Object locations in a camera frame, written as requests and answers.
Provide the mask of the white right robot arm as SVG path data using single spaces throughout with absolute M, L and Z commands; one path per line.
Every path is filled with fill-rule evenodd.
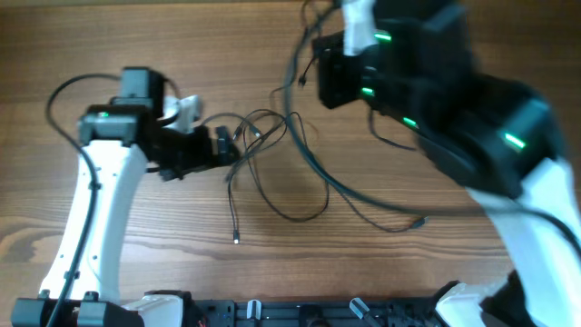
M 577 326 L 580 212 L 549 103 L 478 70 L 456 1 L 335 7 L 343 31 L 312 45 L 320 100 L 363 100 L 413 131 L 420 151 L 482 207 L 514 266 L 500 287 L 446 286 L 435 314 L 449 326 Z

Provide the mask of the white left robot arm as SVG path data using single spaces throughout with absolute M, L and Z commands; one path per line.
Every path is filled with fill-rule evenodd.
M 121 303 L 119 265 L 133 198 L 142 177 L 163 180 L 233 164 L 228 130 L 198 124 L 196 108 L 164 95 L 170 80 L 126 67 L 119 93 L 93 104 L 70 139 L 79 155 L 74 199 L 54 262 L 34 298 L 15 302 L 14 326 L 205 326 L 188 292 L 151 291 Z

